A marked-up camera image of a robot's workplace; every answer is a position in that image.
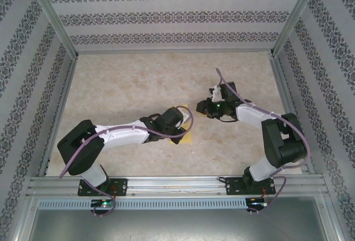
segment wire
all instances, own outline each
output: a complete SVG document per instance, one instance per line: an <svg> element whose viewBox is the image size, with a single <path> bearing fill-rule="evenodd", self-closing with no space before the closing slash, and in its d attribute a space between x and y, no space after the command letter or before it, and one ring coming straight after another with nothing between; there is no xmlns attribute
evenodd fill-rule
<svg viewBox="0 0 355 241"><path fill-rule="evenodd" d="M310 145L306 139L306 137L303 135L303 133L298 130L298 128L296 126L294 126L292 123L290 123L288 120L285 120L284 118L282 118L281 116L275 114L274 112L269 112L265 109L262 109L252 103L249 103L247 102L245 99L243 99L227 82L226 80L224 79L224 77L222 76L222 73L221 71L216 68L216 71L217 71L217 74L219 75L220 79L224 82L224 84L226 85L226 87L229 88L229 90L234 94L236 95L241 102L247 104L249 107L253 108L253 109L256 109L257 111L260 111L264 114L267 114L267 115L270 115L270 116L273 116L274 118L277 118L279 119L280 121L284 122L286 125L288 125L289 127L291 127L302 139L303 141L303 144L305 145L306 147L306 151L307 151L307 157L305 158L305 160L303 162L301 162L300 164L297 164L297 165L289 165L289 166L284 166L282 168L279 168L277 169L276 171L274 171L273 173L270 174L270 177L273 177L275 174L279 173L280 171L284 170L284 169L294 169L294 168L298 168L298 167L301 167L303 165L305 165L307 163L307 161L310 159L311 157L311 149L310 149ZM286 177L283 176L283 175L280 175L280 176L276 176L276 177L273 177L274 179L278 179L278 178L283 178L283 184L281 185L280 189L278 190L278 192L275 194L275 196L273 197L273 199L271 200L271 202L263 209L267 209L274 201L275 199L278 197L278 195L280 195L281 191L283 190L283 188L285 187L286 185Z"/></svg>
<svg viewBox="0 0 355 241"><path fill-rule="evenodd" d="M282 191L283 188L285 187L285 185L286 185L286 180L287 180L287 179L286 179L286 176L278 175L278 176L273 177L273 179L279 179L279 178L283 178L283 183L282 183L280 189L279 189L279 190L277 191L277 193L273 196L273 199L270 201L270 203L268 203L268 205L267 205L262 211L266 210L268 207L271 206L272 203L274 203L275 199L278 197L278 195L281 194L281 191Z"/></svg>
<svg viewBox="0 0 355 241"><path fill-rule="evenodd" d="M148 129L148 128L144 128L144 127L140 127L140 126L135 126L135 125L120 125L120 126L116 126L116 127L111 127L111 128L108 128L108 129L105 129L105 130L102 130L96 134L93 134L91 137L89 137L88 139L86 139L83 144L80 145L80 147L77 149L77 151L74 152L74 154L72 155L72 157L70 158L70 160L68 161L67 165L65 165L64 169L62 170L62 172L60 173L59 175L59 179L62 179L63 176L67 173L69 167L72 165L73 161L76 159L76 157L78 156L78 154L83 150L83 148L90 143L91 140L93 140L94 138L98 137L99 135L101 134L104 134L104 133L108 133L108 132L111 132L111 131L114 131L114 130L118 130L118 129L139 129L139 130L144 130L144 131L147 131L149 133L152 133L152 134L156 134L156 135L159 135L161 137L164 137L164 138L178 138L178 137L183 137L185 134L187 134L192 126L194 125L194 116L192 114L192 111L189 109L189 108L186 108L185 106L176 106L177 108L183 108L185 110L188 111L189 115L190 115L190 119L191 119L191 123L190 123L190 126L188 127L188 129L181 133L181 134L177 134L177 135L168 135L168 134L162 134L162 133L159 133L157 131L154 131L154 130L151 130L151 129Z"/></svg>
<svg viewBox="0 0 355 241"><path fill-rule="evenodd" d="M104 214L97 214L97 213L96 213L96 207L94 207L94 210L93 210L94 216L100 216L100 217L102 218L103 216L106 216L106 215L110 214L111 212L113 212L113 210L114 210L115 207L116 207L116 196L112 197L111 195L109 195L109 194L107 194L107 193L105 193L105 192L103 192L103 191L97 189L95 186L93 186L92 184L90 184L89 181L87 181L86 179L83 178L83 180L84 180L84 182L86 182L86 184L87 184L88 186L90 186L93 190L95 190L96 192L98 192L98 193L100 193L100 194L102 194L102 195L105 195L106 197L110 198L110 199L113 201L112 208L110 208L110 209L109 209L106 213L104 213Z"/></svg>
<svg viewBox="0 0 355 241"><path fill-rule="evenodd" d="M221 122L223 123L235 123L235 122L238 122L238 120L221 120L219 119Z"/></svg>
<svg viewBox="0 0 355 241"><path fill-rule="evenodd" d="M187 134L191 130L192 125L194 124L194 115L192 114L192 111L189 108L185 107L185 106L176 106L176 107L185 109L186 111L188 111L188 113L190 115L191 123L190 123L190 126L188 127L188 129L185 132L183 132L181 134L177 134L177 135L167 135L167 134L162 134L162 133L159 133L159 132L151 130L151 129L147 129L147 128L140 127L140 126L134 126L134 125L121 125L121 126L108 128L106 130L103 130L103 131L100 131L100 132L98 132L96 134L93 134L91 137L89 137L87 140L85 140L83 142L83 144L80 145L80 147L75 151L75 153L72 155L72 157L70 158L70 160L65 165L64 169L62 170L62 172L60 173L59 179L63 178L63 176L66 174L66 172L68 171L69 167L72 165L73 161L78 156L78 154L83 150L83 148L87 144L89 144L91 140L93 140L95 137L98 137L101 134L108 133L108 132L111 132L111 131L114 131L114 130L118 130L118 129L140 129L140 130L144 130L144 131L147 131L147 132L150 132L150 133L153 133L153 134L157 134L157 135L159 135L161 137L164 137L164 138L178 138L178 137L184 136L185 134ZM89 181L87 181L86 179L83 178L83 181L86 182L86 184L88 186L90 186L93 190L95 190L96 192L98 192L98 193L100 193L102 195L105 195L106 197L110 198L113 201L112 208L109 209L104 214L97 214L96 213L96 207L94 207L94 210L93 210L94 216L98 215L98 216L100 216L102 218L103 216L106 216L106 215L110 214L111 212L113 212L113 210L116 207L116 195L114 197L112 197L111 195L109 195L109 194L97 189L95 186L90 184Z"/></svg>

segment enclosure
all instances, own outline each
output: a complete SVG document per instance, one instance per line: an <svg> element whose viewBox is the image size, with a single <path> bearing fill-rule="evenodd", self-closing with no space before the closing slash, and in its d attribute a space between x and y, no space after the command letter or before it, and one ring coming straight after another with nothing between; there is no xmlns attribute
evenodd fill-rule
<svg viewBox="0 0 355 241"><path fill-rule="evenodd" d="M0 4L0 240L355 239L355 0ZM259 217L218 177L263 157L261 131L194 111L218 84L215 68L258 106L294 113L311 146ZM58 179L59 140L84 119L123 124L181 104L195 124L180 144L99 155L128 183L117 211L91 217L80 177Z"/></svg>

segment black mounting bracket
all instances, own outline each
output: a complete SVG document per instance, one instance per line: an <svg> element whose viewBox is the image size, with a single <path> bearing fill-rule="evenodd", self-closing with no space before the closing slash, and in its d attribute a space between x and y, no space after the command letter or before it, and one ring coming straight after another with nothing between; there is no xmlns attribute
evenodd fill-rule
<svg viewBox="0 0 355 241"><path fill-rule="evenodd" d="M127 193L127 183L128 180L124 178L109 178L105 169L101 166L102 170L106 176L106 182L97 187L98 190L105 192L112 197L124 197ZM97 197L102 194L93 190L86 182L82 179L79 183L78 196L80 197Z"/></svg>
<svg viewBox="0 0 355 241"><path fill-rule="evenodd" d="M276 193L271 178L253 182L249 187L246 186L243 177L220 177L219 181L225 183L227 195L274 195Z"/></svg>

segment metal bar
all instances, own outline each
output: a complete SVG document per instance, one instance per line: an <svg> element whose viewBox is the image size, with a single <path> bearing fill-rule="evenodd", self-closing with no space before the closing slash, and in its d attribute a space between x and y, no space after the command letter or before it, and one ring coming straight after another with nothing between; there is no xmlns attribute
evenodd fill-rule
<svg viewBox="0 0 355 241"><path fill-rule="evenodd" d="M323 175L298 174L286 175L287 184L280 197L328 195ZM226 198L225 185L215 176L199 177L115 177L128 179L127 198ZM27 190L27 198L37 199L77 199L79 177L34 177ZM281 179L275 179L279 190ZM240 195L238 197L259 197L259 195Z"/></svg>
<svg viewBox="0 0 355 241"><path fill-rule="evenodd" d="M315 197L315 201L327 239L329 241L345 241L331 198L329 196L319 196Z"/></svg>
<svg viewBox="0 0 355 241"><path fill-rule="evenodd" d="M45 12L45 15L49 19L50 23L52 24L55 32L59 36L60 40L64 44L65 48L67 49L68 53L70 54L71 59L76 58L78 52L75 50L74 44L70 39L67 31L64 28L62 21L59 19L57 12L55 11L52 3L50 0L37 0Z"/></svg>
<svg viewBox="0 0 355 241"><path fill-rule="evenodd" d="M55 138L57 136L57 133L59 131L59 125L60 125L60 121L62 120L62 116L64 113L64 108L65 108L65 104L67 102L68 99L68 95L69 95L69 91L70 91L70 85L72 84L72 80L74 77L74 72L75 72L75 68L77 66L77 62L78 60L75 58L73 59L72 63L71 63L71 67L70 67L70 71L69 71L69 77L67 79L65 88L64 88L64 95L62 97L62 99L60 100L60 105L59 105L59 113L57 115L57 117L55 118L54 121L54 125L53 128L54 130L52 131L51 135L50 135L50 139L48 142L48 146L47 146L47 150L44 154L44 158L43 158L43 163L42 166L39 170L38 175L39 176L45 176L45 173L47 171L48 168L48 163L50 160L50 156L52 155L52 151L53 151L53 147L54 147L54 142L55 142Z"/></svg>
<svg viewBox="0 0 355 241"><path fill-rule="evenodd" d="M39 201L35 198L25 199L15 232L11 237L11 241L29 240Z"/></svg>
<svg viewBox="0 0 355 241"><path fill-rule="evenodd" d="M290 16L288 17L281 33L278 35L275 45L272 49L273 56L277 56L282 49L283 45L285 44L288 36L292 32L296 22L298 21L299 17L301 16L307 2L309 0L297 0L296 5L293 7Z"/></svg>
<svg viewBox="0 0 355 241"><path fill-rule="evenodd" d="M217 53L217 52L263 52L270 48L197 48L197 49L113 49L102 51L79 51L79 54L137 54L137 53Z"/></svg>
<svg viewBox="0 0 355 241"><path fill-rule="evenodd" d="M281 71L280 62L278 61L277 57L274 57L271 54L269 54L269 60L273 76L275 78L278 93L280 94L283 110L285 112L292 112L295 114L295 108L293 107L292 98L288 91L285 77L283 76L283 73Z"/></svg>

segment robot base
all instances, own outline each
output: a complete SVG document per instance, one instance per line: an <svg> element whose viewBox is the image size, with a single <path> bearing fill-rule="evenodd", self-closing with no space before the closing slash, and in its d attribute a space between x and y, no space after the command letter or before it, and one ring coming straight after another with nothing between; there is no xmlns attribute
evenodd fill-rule
<svg viewBox="0 0 355 241"><path fill-rule="evenodd" d="M276 193L272 178L254 181L249 168L246 168L242 177L220 177L219 181L226 184L227 195L274 195Z"/></svg>
<svg viewBox="0 0 355 241"><path fill-rule="evenodd" d="M113 197L124 197L127 192L127 179L109 178L105 183L99 185L97 188ZM78 188L78 196L80 197L97 197L101 194L93 190L86 184L85 181L80 180Z"/></svg>

